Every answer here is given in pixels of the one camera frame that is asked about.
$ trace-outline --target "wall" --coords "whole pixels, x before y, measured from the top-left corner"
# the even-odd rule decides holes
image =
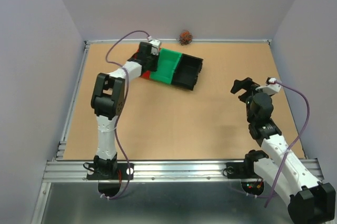
[[[145,29],[176,38],[272,38],[294,0],[63,0],[85,40]]]
[[[30,223],[83,42],[62,0],[0,0],[0,223]]]
[[[337,0],[295,0],[271,44],[283,82],[301,90],[311,104],[302,137],[309,158],[318,158],[327,181],[337,188]],[[286,91],[298,128],[304,102]]]

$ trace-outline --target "purple cable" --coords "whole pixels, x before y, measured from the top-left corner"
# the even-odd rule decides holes
[[[269,194],[269,196],[268,196],[268,199],[267,199],[267,201],[266,201],[266,203],[265,203],[265,205],[264,205],[265,208],[268,206],[269,202],[270,202],[271,199],[272,199],[273,192],[274,192],[274,190],[275,190],[277,180],[279,179],[279,176],[280,176],[280,174],[281,174],[281,171],[282,171],[282,169],[283,169],[283,167],[284,167],[284,164],[285,164],[285,161],[286,161],[286,157],[287,157],[288,154],[289,154],[288,150],[290,150],[290,149],[291,149],[291,148],[298,142],[298,140],[299,140],[300,137],[302,136],[302,133],[304,132],[304,130],[305,130],[307,124],[308,124],[309,117],[310,117],[310,106],[309,106],[309,101],[308,101],[308,99],[306,98],[306,96],[305,96],[302,92],[300,92],[300,91],[298,91],[298,90],[295,90],[295,89],[293,89],[293,88],[291,88],[291,87],[289,87],[289,86],[287,86],[287,85],[285,85],[285,84],[283,84],[283,83],[280,83],[280,82],[278,82],[278,81],[275,81],[274,84],[279,84],[280,86],[283,86],[283,87],[286,88],[286,89],[289,89],[289,90],[291,90],[291,91],[293,91],[293,92],[296,92],[296,93],[299,94],[301,97],[303,97],[303,99],[305,100],[307,112],[306,112],[306,118],[305,118],[304,125],[303,125],[301,131],[299,132],[299,135],[298,135],[298,136],[295,138],[295,140],[288,146],[287,151],[286,151],[286,153],[285,153],[284,156],[283,156],[283,159],[282,159],[282,161],[281,161],[280,167],[279,167],[279,169],[278,169],[278,171],[277,171],[277,173],[276,173],[276,176],[275,176],[275,179],[274,179],[274,182],[273,182],[272,190],[271,190],[271,192],[270,192],[270,194]]]
[[[131,34],[133,34],[133,33],[145,33],[145,34],[147,35],[147,37],[150,36],[150,35],[148,34],[148,32],[143,31],[143,30],[135,30],[135,31],[132,31],[132,32],[130,32],[130,33],[124,35],[124,36],[123,36],[122,38],[120,38],[115,44],[113,44],[113,46],[107,51],[106,56],[105,56],[105,61],[106,61],[107,63],[115,64],[115,65],[119,66],[122,70],[124,70],[124,72],[125,72],[125,75],[126,75],[126,91],[125,91],[124,103],[126,102],[126,98],[127,98],[128,90],[129,90],[129,86],[130,86],[130,78],[129,78],[129,75],[128,75],[128,71],[127,71],[125,68],[123,68],[123,65],[122,65],[122,64],[117,63],[117,62],[113,62],[113,61],[109,61],[109,60],[108,60],[108,57],[109,57],[109,54],[110,54],[110,52],[112,51],[112,49],[113,49],[119,42],[121,42],[123,39],[125,39],[126,37],[128,37],[129,35],[131,35]],[[127,155],[126,155],[124,149],[122,148],[122,145],[121,145],[121,143],[120,143],[120,140],[119,140],[118,134],[117,134],[117,124],[118,124],[118,121],[120,120],[120,117],[121,117],[121,114],[118,116],[118,118],[117,118],[117,120],[116,120],[116,123],[115,123],[115,137],[116,137],[116,142],[117,142],[118,146],[120,147],[121,152],[123,153],[123,156],[124,156],[124,158],[125,158],[125,160],[126,160],[126,162],[127,162],[127,167],[128,167],[128,178],[127,178],[127,183],[126,183],[124,189],[121,191],[120,194],[118,194],[118,195],[116,195],[116,196],[113,196],[113,197],[111,197],[111,198],[110,198],[110,197],[109,197],[109,198],[108,198],[108,197],[105,197],[105,198],[107,198],[107,199],[109,199],[109,200],[110,200],[110,199],[118,199],[118,198],[120,198],[120,197],[124,194],[124,192],[126,191],[126,188],[128,187],[128,184],[130,183],[130,179],[131,179],[131,170],[130,170],[131,166],[130,166],[130,161],[129,161],[129,159],[128,159],[128,157],[127,157]]]

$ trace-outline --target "purple hose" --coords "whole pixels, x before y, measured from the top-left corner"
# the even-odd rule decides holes
[[[279,84],[279,85],[281,85],[281,86],[283,86],[283,87],[286,88],[286,89],[289,89],[289,90],[291,90],[291,91],[293,91],[293,92],[296,92],[296,93],[299,94],[301,97],[303,97],[303,99],[305,100],[307,112],[306,112],[306,119],[305,119],[304,125],[303,125],[303,127],[302,127],[302,129],[301,129],[299,135],[298,135],[298,136],[295,138],[295,140],[288,146],[287,152],[286,152],[286,153],[284,154],[284,156],[283,156],[283,159],[282,159],[282,161],[281,161],[280,167],[279,167],[279,169],[278,169],[278,171],[277,171],[277,173],[276,173],[276,176],[275,176],[275,179],[274,179],[274,182],[273,182],[272,190],[271,190],[271,192],[270,192],[270,194],[269,194],[269,196],[268,196],[268,199],[267,199],[267,201],[266,201],[266,203],[265,203],[265,205],[264,205],[265,208],[268,206],[269,202],[271,201],[271,199],[272,199],[272,197],[273,197],[273,192],[274,192],[274,190],[275,190],[275,187],[276,187],[276,184],[277,184],[277,180],[279,179],[279,176],[280,176],[280,174],[281,174],[281,171],[282,171],[282,169],[283,169],[283,167],[284,167],[284,164],[285,164],[285,161],[286,161],[286,157],[288,156],[288,153],[289,153],[288,150],[290,150],[290,149],[291,149],[291,148],[298,142],[298,140],[299,140],[300,137],[302,136],[302,133],[303,133],[303,131],[305,130],[307,124],[308,124],[309,117],[310,117],[310,106],[309,106],[309,102],[308,102],[308,99],[306,98],[306,96],[305,96],[302,92],[300,92],[300,91],[298,91],[298,90],[295,90],[295,89],[293,89],[293,88],[291,88],[291,87],[289,87],[289,86],[287,86],[287,85],[285,85],[285,84],[283,84],[283,83],[280,83],[280,82],[278,82],[278,81],[275,81],[275,83],[276,83],[276,84]]]
[[[113,62],[113,61],[109,61],[109,60],[108,60],[108,56],[109,56],[110,52],[112,51],[112,49],[113,49],[119,42],[121,42],[123,39],[125,39],[126,37],[128,37],[129,35],[131,35],[131,34],[133,34],[133,33],[145,33],[145,34],[147,35],[147,37],[150,36],[146,31],[143,31],[143,30],[135,30],[135,31],[132,31],[132,32],[130,32],[130,33],[124,35],[124,36],[123,36],[122,38],[120,38],[115,44],[113,44],[113,46],[107,51],[106,56],[105,56],[105,61],[106,61],[107,63],[115,64],[115,65],[119,66],[122,70],[124,70],[124,72],[125,72],[125,75],[126,75],[126,91],[125,91],[124,102],[126,101],[126,98],[127,98],[127,95],[128,95],[128,89],[129,89],[129,86],[130,86],[130,78],[129,78],[129,75],[128,75],[128,71],[127,71],[125,68],[123,68],[123,65],[122,65],[122,64],[117,63],[117,62]],[[117,142],[118,146],[120,147],[121,152],[123,153],[123,156],[124,156],[124,158],[125,158],[125,160],[126,160],[126,162],[127,162],[127,167],[128,167],[129,173],[128,173],[128,178],[127,178],[127,183],[126,183],[124,189],[121,191],[121,193],[119,193],[118,195],[116,195],[116,196],[114,196],[114,197],[111,197],[111,198],[105,197],[105,198],[108,198],[109,200],[110,200],[110,199],[118,199],[118,198],[120,198],[120,197],[124,194],[124,192],[126,191],[126,188],[128,187],[128,184],[130,183],[130,179],[131,179],[131,170],[130,170],[131,166],[130,166],[130,161],[129,161],[129,159],[128,159],[128,157],[127,157],[127,155],[126,155],[124,149],[122,148],[122,145],[121,145],[121,143],[120,143],[120,140],[119,140],[118,134],[117,134],[117,124],[118,124],[118,121],[120,120],[120,117],[121,117],[121,115],[118,116],[118,118],[117,118],[117,120],[116,120],[116,123],[115,123],[115,136],[116,136],[116,142]]]

